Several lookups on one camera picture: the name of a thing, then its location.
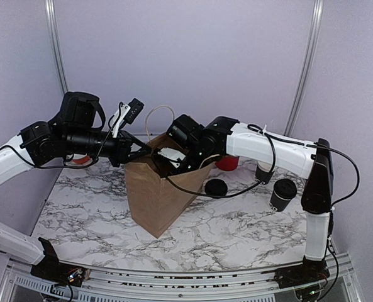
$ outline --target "black bracket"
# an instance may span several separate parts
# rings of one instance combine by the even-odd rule
[[[226,155],[226,139],[232,133],[232,127],[239,123],[238,120],[219,116],[207,127],[197,124],[191,117],[181,115],[178,117],[167,134],[175,143],[190,152],[180,166],[171,171],[177,175],[198,169],[204,159],[213,154]]]
[[[120,137],[116,139],[115,148],[111,151],[109,161],[113,167],[119,167],[121,164],[127,164],[139,157],[143,157],[152,152],[150,146],[143,143],[137,137],[121,130]],[[140,148],[137,151],[131,151],[132,145],[135,144]]]
[[[27,149],[35,165],[41,166],[56,157],[66,156],[66,142],[59,139],[46,121],[37,121],[20,131],[21,148]]]
[[[319,138],[316,145],[330,147],[329,142],[322,138]],[[333,164],[330,151],[317,148],[312,159],[313,167],[306,181],[301,204],[304,211],[309,213],[328,213],[333,195]]]
[[[31,275],[60,284],[81,287],[87,276],[87,270],[81,266],[61,263],[52,244],[41,237],[38,240],[42,243],[45,257],[40,263],[32,266]]]
[[[274,280],[282,289],[324,280],[325,277],[330,277],[325,259],[312,261],[304,257],[303,263],[300,265],[276,269]]]

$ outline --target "metal track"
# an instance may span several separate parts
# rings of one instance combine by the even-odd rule
[[[336,273],[331,256],[326,258],[330,280]],[[353,268],[347,254],[338,256],[340,276],[350,276]],[[273,280],[279,267],[227,272],[143,272],[105,269],[88,266],[90,279],[81,288],[73,288],[76,302],[141,302],[141,301],[223,301],[223,302],[272,302],[274,294],[281,291],[312,285],[279,289]],[[9,301],[9,291],[14,285],[39,291],[50,296],[68,299],[68,288],[56,287],[53,282],[30,275],[31,267],[11,261],[5,273],[0,302]]]
[[[52,43],[53,57],[55,59],[55,65],[59,77],[59,84],[63,94],[65,94],[67,91],[69,91],[69,89],[67,87],[65,70],[63,67],[62,52],[60,51],[59,34],[55,16],[54,1],[45,0],[45,9],[47,11],[48,29],[50,34],[50,40]]]
[[[315,57],[315,50],[318,44],[318,37],[319,37],[319,30],[320,30],[320,21],[323,13],[323,0],[315,0],[315,5],[313,7],[313,15],[312,15],[312,23],[311,28],[309,30],[309,38],[308,38],[308,45],[306,47],[306,54],[304,65],[301,71],[301,77],[298,82],[297,91],[295,93],[294,102],[292,104],[291,112],[289,115],[289,119],[286,125],[286,129],[284,130],[284,135],[290,137],[294,126],[296,124],[299,109],[301,108],[306,81],[308,79],[308,75],[310,72],[310,68],[313,63],[313,59]]]

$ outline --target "black cup lid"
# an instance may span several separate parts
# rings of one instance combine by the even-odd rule
[[[228,186],[226,185],[225,181],[221,179],[212,179],[206,183],[204,191],[208,195],[226,196]]]
[[[292,199],[297,195],[297,186],[288,179],[280,179],[274,184],[274,192],[281,198]]]

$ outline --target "brown paper bag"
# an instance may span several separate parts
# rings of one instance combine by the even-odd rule
[[[149,145],[152,148],[175,148],[187,153],[187,150],[181,149],[166,134],[154,138]],[[200,192],[212,166],[170,176],[170,179],[180,187]],[[165,168],[168,167],[160,165],[160,170]],[[126,164],[125,179],[131,217],[156,238],[159,238],[196,198],[195,195],[184,193],[165,178],[161,178],[150,156]]]

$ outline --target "black cable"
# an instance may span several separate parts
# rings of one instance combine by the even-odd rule
[[[72,302],[72,301],[73,301],[73,297],[74,297],[73,287],[72,287],[72,286],[70,285],[70,283],[69,283],[68,281],[66,281],[66,280],[59,279],[58,281],[59,281],[59,283],[53,285],[53,287],[61,286],[61,285],[65,285],[65,286],[67,286],[67,287],[70,289],[70,298],[69,298],[68,302]]]
[[[330,250],[330,246],[329,245],[327,245],[327,249],[329,250],[329,252],[331,253],[331,255],[333,256],[333,258],[335,259],[335,262],[336,262],[336,278],[333,281],[333,283],[331,284],[331,286],[329,287],[329,289],[327,290],[327,292],[325,292],[324,295],[318,299],[318,301],[322,300],[331,291],[331,289],[334,287],[334,285],[337,282],[338,273],[340,272],[336,255]]]
[[[184,189],[183,187],[180,187],[178,186],[176,183],[174,183],[172,181],[171,178],[169,178],[168,176],[164,176],[166,180],[169,181],[170,184],[172,184],[174,187],[176,187],[178,190],[182,191],[182,192],[185,192],[185,193],[188,193],[188,194],[192,194],[192,195],[196,195],[196,196],[203,196],[203,197],[210,197],[210,198],[232,198],[232,197],[235,197],[235,196],[239,196],[245,192],[248,192],[252,189],[254,189],[255,187],[257,187],[261,182],[263,181],[267,181],[268,178],[270,178],[272,176],[272,173],[273,173],[273,170],[274,170],[274,167],[276,166],[276,149],[274,148],[274,144],[273,144],[273,141],[271,139],[271,137],[265,133],[264,134],[267,139],[269,140],[269,143],[270,143],[270,146],[272,148],[272,153],[273,153],[273,163],[272,163],[272,167],[270,168],[270,171],[266,174],[266,176],[262,179],[262,180],[259,180],[257,181],[255,184],[252,184],[251,186],[247,187],[246,189],[244,190],[241,190],[237,193],[234,193],[234,194],[231,194],[231,195],[226,195],[226,196],[215,196],[215,195],[209,195],[209,194],[204,194],[204,193],[199,193],[199,192],[193,192],[193,191],[190,191],[190,190],[187,190],[187,189]],[[154,155],[157,155],[157,154],[153,154],[152,155],[152,162],[153,164],[156,166],[156,168],[159,170],[159,172],[161,172],[160,170],[160,167],[157,165],[157,163],[155,162],[154,160]]]
[[[346,200],[347,198],[350,198],[351,196],[353,196],[355,194],[355,192],[357,192],[359,186],[360,186],[360,171],[357,167],[357,164],[354,162],[353,159],[351,159],[348,155],[344,154],[343,152],[341,151],[338,151],[338,150],[335,150],[333,148],[330,148],[330,147],[326,147],[326,146],[322,146],[322,145],[306,145],[307,147],[311,147],[311,148],[319,148],[319,149],[324,149],[324,150],[328,150],[328,151],[331,151],[331,152],[334,152],[338,155],[341,155],[342,157],[346,158],[348,161],[351,162],[351,164],[353,165],[354,169],[355,169],[355,173],[357,174],[357,183],[355,185],[355,188],[354,190],[352,190],[352,192],[338,200],[336,200],[335,202],[333,202],[331,204],[331,206],[334,206],[335,204],[337,203],[340,203],[342,202],[343,200]]]
[[[65,164],[67,162],[71,162],[73,160],[73,158],[74,158],[74,154],[72,154],[72,156],[70,156],[68,159],[64,159],[63,163]]]
[[[111,122],[112,122],[113,117],[114,117],[114,115],[111,116],[111,117],[109,118],[109,120],[108,120],[108,127],[110,127],[110,128],[111,128]]]
[[[254,131],[254,132],[257,132],[257,133],[260,133],[260,134],[263,134],[263,129],[261,127],[259,127],[258,125],[255,125],[255,124],[248,124],[248,129],[251,130],[251,131]],[[275,137],[271,134],[267,134],[268,136],[270,136],[273,140],[278,140],[279,142],[283,142],[283,143],[293,143],[295,145],[299,145],[299,146],[305,146],[305,144],[303,142],[297,142],[295,140],[286,140],[284,138],[279,138],[279,137]]]

